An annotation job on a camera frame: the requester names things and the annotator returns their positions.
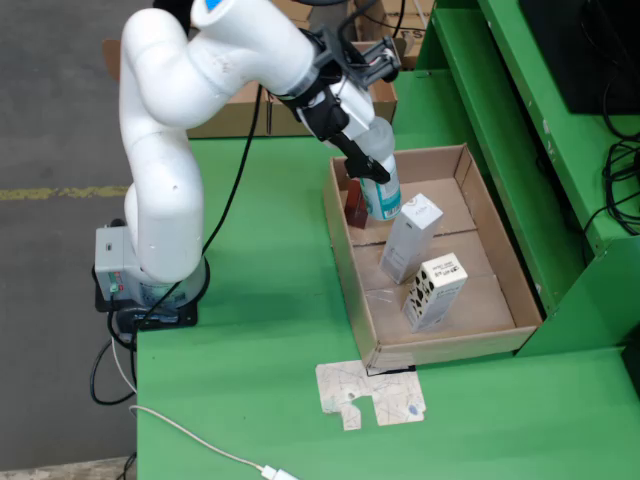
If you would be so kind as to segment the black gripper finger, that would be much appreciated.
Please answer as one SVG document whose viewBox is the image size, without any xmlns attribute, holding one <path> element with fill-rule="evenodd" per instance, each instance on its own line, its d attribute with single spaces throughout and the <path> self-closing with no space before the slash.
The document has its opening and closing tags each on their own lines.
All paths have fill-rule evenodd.
<svg viewBox="0 0 640 480">
<path fill-rule="evenodd" d="M 378 184 L 390 181 L 389 172 L 347 137 L 336 137 L 335 146 L 345 155 L 344 165 L 350 178 L 369 179 Z"/>
</svg>

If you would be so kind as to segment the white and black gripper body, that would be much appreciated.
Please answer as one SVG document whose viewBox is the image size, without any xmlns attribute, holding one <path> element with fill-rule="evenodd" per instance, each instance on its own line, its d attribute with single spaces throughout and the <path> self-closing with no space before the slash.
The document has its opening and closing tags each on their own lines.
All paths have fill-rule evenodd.
<svg viewBox="0 0 640 480">
<path fill-rule="evenodd" d="M 355 140 L 375 118 L 370 93 L 354 82 L 338 82 L 315 95 L 296 98 L 294 108 L 305 127 L 326 144 L 339 134 Z"/>
</svg>

